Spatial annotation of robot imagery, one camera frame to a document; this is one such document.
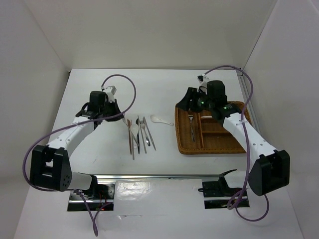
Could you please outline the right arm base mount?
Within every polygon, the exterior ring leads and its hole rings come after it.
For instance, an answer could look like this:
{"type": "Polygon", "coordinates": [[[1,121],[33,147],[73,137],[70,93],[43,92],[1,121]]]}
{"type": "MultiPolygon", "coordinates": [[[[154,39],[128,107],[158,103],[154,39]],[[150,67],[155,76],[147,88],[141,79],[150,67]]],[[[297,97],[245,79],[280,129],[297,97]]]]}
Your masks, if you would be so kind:
{"type": "Polygon", "coordinates": [[[230,198],[241,189],[226,188],[224,190],[218,181],[209,181],[202,182],[202,187],[197,190],[203,194],[205,209],[226,209],[230,198]]]}

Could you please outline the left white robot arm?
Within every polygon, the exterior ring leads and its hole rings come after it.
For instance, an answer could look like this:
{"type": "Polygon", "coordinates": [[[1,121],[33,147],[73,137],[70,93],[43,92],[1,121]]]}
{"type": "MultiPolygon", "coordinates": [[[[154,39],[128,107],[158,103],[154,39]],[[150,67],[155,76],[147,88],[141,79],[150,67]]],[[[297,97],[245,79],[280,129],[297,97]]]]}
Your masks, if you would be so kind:
{"type": "Polygon", "coordinates": [[[29,176],[32,186],[60,192],[78,188],[88,199],[98,195],[95,177],[72,172],[70,157],[102,121],[118,121],[124,117],[114,97],[115,91],[115,87],[92,91],[89,102],[82,106],[69,128],[47,145],[37,145],[32,150],[29,176]]]}

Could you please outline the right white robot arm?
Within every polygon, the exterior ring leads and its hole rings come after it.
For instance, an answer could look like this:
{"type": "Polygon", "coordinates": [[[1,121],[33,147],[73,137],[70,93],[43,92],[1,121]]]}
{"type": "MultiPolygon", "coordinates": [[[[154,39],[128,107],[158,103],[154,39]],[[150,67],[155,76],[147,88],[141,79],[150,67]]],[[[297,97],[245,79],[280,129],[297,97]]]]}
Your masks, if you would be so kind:
{"type": "Polygon", "coordinates": [[[247,153],[246,171],[229,171],[218,182],[222,195],[229,195],[235,188],[249,188],[263,196],[285,187],[290,182],[290,156],[266,142],[252,127],[244,110],[227,100],[225,85],[214,80],[206,83],[207,90],[189,87],[185,96],[176,104],[183,111],[200,113],[208,111],[227,130],[247,153]]]}

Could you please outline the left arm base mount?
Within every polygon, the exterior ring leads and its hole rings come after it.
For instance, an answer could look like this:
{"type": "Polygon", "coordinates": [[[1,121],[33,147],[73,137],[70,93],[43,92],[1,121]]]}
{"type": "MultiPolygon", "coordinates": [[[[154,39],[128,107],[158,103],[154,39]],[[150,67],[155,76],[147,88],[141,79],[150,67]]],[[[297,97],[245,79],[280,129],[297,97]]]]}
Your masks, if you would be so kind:
{"type": "Polygon", "coordinates": [[[92,190],[78,190],[79,194],[71,191],[69,195],[68,212],[87,211],[84,201],[86,200],[90,211],[112,211],[114,209],[115,183],[98,184],[92,190]]]}

